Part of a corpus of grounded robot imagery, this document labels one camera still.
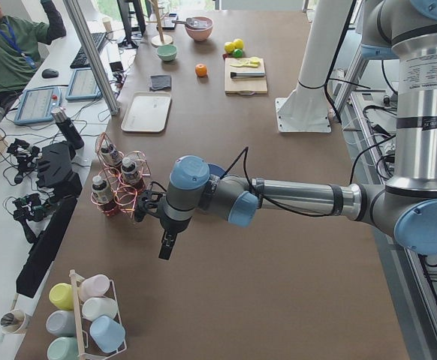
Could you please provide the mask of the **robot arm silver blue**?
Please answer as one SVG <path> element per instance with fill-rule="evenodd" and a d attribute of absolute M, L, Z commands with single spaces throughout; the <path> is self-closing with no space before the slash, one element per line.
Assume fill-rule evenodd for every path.
<path fill-rule="evenodd" d="M 364 55 L 399 58 L 395 167 L 383 185 L 304 184 L 212 175 L 200 157 L 179 158 L 158 204 L 168 259 L 195 209 L 245 227 L 259 208 L 368 223 L 399 245 L 437 254 L 437 1 L 368 1 Z"/>

